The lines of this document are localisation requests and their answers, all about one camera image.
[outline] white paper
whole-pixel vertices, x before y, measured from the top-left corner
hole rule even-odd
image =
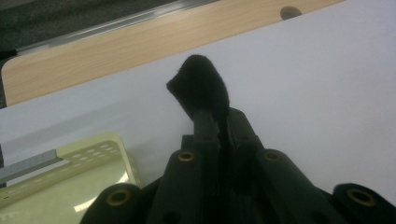
[[[265,147],[285,152],[319,188],[357,183],[396,204],[394,8],[348,0],[2,109],[5,163],[114,132],[150,183],[192,133],[165,83],[203,54]]]

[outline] yellow plastic tray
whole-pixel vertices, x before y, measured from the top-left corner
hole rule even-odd
[[[114,133],[56,149],[69,163],[0,189],[0,223],[79,223],[105,188],[120,182],[141,187],[134,159]]]

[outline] round hole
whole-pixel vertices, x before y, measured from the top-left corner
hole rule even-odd
[[[268,161],[277,161],[279,156],[275,152],[265,152],[264,158]]]
[[[180,221],[180,214],[177,212],[167,212],[163,215],[163,223],[177,224]]]
[[[203,139],[204,139],[204,141],[212,141],[211,136],[204,136]]]
[[[303,13],[301,13],[297,7],[282,7],[282,9],[280,9],[280,17],[284,21],[301,15],[303,15]]]
[[[320,213],[320,212],[312,212],[310,214],[311,219],[318,224],[328,224],[330,223],[330,220],[326,215]]]
[[[120,206],[129,201],[131,192],[128,189],[117,189],[107,196],[107,203],[110,206]]]
[[[195,158],[194,154],[189,151],[180,152],[177,157],[180,161],[192,161]]]
[[[361,189],[349,189],[346,193],[349,199],[351,199],[355,203],[359,203],[368,207],[375,205],[375,198],[366,191],[363,191]]]

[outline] black foam tip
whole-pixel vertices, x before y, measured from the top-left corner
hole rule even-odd
[[[228,92],[215,66],[205,56],[191,55],[166,87],[191,119],[196,111],[208,109],[219,126],[225,122],[230,106]]]

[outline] wooden desk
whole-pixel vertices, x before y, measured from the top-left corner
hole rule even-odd
[[[2,70],[7,105],[197,48],[342,0],[224,0],[10,60]]]

